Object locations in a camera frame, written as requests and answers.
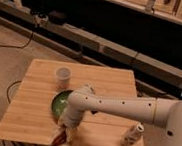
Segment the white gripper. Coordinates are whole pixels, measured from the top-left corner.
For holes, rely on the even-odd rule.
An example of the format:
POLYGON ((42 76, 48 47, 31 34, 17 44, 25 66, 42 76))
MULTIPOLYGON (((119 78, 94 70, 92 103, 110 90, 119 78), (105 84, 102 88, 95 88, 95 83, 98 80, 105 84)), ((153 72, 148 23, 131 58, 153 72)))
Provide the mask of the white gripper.
POLYGON ((51 140, 51 145, 56 145, 57 140, 61 137, 61 134, 65 131, 66 135, 66 142, 71 143, 74 137, 74 131, 72 129, 75 129, 78 127, 84 118, 84 113, 81 111, 73 112, 73 111, 68 111, 64 110, 62 112, 61 117, 59 117, 59 126, 64 126, 64 127, 58 127, 55 132, 53 133, 53 139, 51 140))

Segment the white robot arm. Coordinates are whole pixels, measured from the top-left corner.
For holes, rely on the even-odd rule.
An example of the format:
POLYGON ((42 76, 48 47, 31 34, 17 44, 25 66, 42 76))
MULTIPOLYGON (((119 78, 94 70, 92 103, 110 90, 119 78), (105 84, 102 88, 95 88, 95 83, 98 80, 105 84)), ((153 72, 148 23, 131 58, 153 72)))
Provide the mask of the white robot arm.
POLYGON ((104 112, 114 116, 163 127, 164 146, 182 146, 182 100, 166 98, 113 98, 98 96, 90 85, 73 90, 61 115, 66 128, 78 127, 84 112, 104 112))

